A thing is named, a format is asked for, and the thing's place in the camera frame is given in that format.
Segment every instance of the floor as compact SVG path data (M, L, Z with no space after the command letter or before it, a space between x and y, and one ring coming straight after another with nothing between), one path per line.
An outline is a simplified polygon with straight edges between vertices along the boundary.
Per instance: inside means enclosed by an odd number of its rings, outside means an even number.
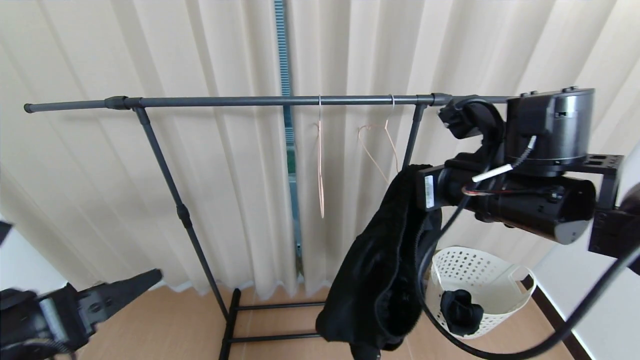
M304 291L290 299L278 289L268 301L256 299L252 289L243 291L241 305L323 300L326 290L311 299ZM225 302L231 299L223 292ZM320 307L242 311L236 336L259 336L313 331ZM167 287L148 291L104 324L91 342L78 352L80 360L112 359L217 359L224 321L211 293L201 297L195 290L174 293ZM491 333L468 343L493 352L529 348L552 332L551 325L533 301ZM230 359L351 359L343 343L322 338L235 344ZM450 344L423 315L402 346L383 352L383 360L475 359ZM571 360L560 344L537 359Z

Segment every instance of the clothes rack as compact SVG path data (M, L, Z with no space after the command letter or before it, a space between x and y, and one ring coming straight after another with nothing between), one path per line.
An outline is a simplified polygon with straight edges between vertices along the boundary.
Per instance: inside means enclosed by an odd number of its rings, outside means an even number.
M409 132L406 152L404 154L403 168L409 165L415 145L418 128L422 120L424 109L428 106L443 106L453 99L464 98L455 97L449 94L432 93L428 95L394 95L393 100L397 105L414 105L413 122ZM392 97L390 95L345 95L345 96L321 96L322 105L391 105ZM506 96L483 96L483 99L492 103L505 103L508 99ZM289 307L306 307L306 306L322 306L324 302L299 302L290 304L271 304L259 306L240 306L240 289L235 289L231 298L231 304L227 307L220 295L220 291L216 281L211 273L209 264L202 251L202 246L198 240L187 206L182 202L180 193L175 185L175 181L171 175L169 167L164 159L164 155L157 141L156 134L151 126L151 120L147 115L145 108L171 108L171 107L195 107L195 106L301 106L301 105L319 105L320 97L318 96L267 96L267 97L126 97L114 96L104 100L95 101L72 101L72 102L52 102L43 104L25 104L24 110L28 113L40 111L58 111L58 110L78 110L78 109L99 109L108 108L113 110L133 110L140 124L142 125L149 144L153 150L156 161L160 166L160 170L166 181L169 191L175 202L177 215L182 221L193 249L198 256L202 270L204 271L211 290L216 297L216 301L220 307L220 311L225 317L226 327L222 339L220 349L220 360L227 360L234 343L247 343L253 341L273 341L288 340L302 338L319 337L316 332L308 332L303 334L282 334L270 336L249 336L243 338L234 337L234 328L236 326L236 317L239 311L263 310L263 309L282 309Z

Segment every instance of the laundry basket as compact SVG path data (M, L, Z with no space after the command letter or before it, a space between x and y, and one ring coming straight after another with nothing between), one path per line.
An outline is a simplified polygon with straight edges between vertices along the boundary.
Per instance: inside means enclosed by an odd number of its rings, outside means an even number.
M521 290L514 280L516 271L528 272L533 279L529 290ZM472 303L484 309L480 328L473 334L455 337L474 339L491 331L520 310L536 289L536 277L524 266L512 265L486 252L466 247L447 247L433 257L427 283L426 302L429 310L445 329L447 322L440 311L444 291L467 290Z

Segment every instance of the white label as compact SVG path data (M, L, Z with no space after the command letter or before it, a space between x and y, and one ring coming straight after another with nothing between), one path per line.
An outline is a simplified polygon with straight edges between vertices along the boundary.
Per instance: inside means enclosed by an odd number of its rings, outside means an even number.
M433 175L424 177L424 197L426 198L427 208L432 208L436 204L435 194L433 193Z

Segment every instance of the curtain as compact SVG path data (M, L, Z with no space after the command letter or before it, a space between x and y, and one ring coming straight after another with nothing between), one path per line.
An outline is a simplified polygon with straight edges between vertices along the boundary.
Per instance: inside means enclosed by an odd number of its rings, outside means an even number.
M78 287L153 267L208 284L135 115L28 115L113 95L280 95L273 4L0 4L2 212ZM215 278L297 288L282 110L148 111Z
M271 1L0 3L0 211L80 288L152 267L208 288L144 132L129 111L28 115L25 102L128 96L280 95ZM596 88L591 152L639 137L640 6L619 1L290 0L293 95L517 95ZM499 106L504 114L504 106ZM324 218L317 185L323 121ZM282 109L150 109L214 276L296 289ZM400 164L412 106L294 108L302 270L330 284ZM455 140L428 109L413 163L439 165ZM358 129L361 142L358 142ZM598 181L597 177L588 177ZM449 216L452 209L445 209ZM466 211L440 246L527 266L552 242Z
M596 88L590 152L626 154L640 138L640 4L637 1L295 1L289 6L292 90L296 95L516 95L580 85ZM499 106L504 116L504 106ZM358 129L381 125L391 106L322 109L325 216L317 193L317 109L296 108L296 159L307 291L335 277L377 210L386 182L358 143ZM402 162L412 106L396 106L388 130ZM393 177L380 127L362 142ZM473 152L425 112L412 163L442 164ZM598 182L597 176L587 178ZM452 208L445 208L445 220ZM551 241L464 211L439 247L462 245L535 265Z

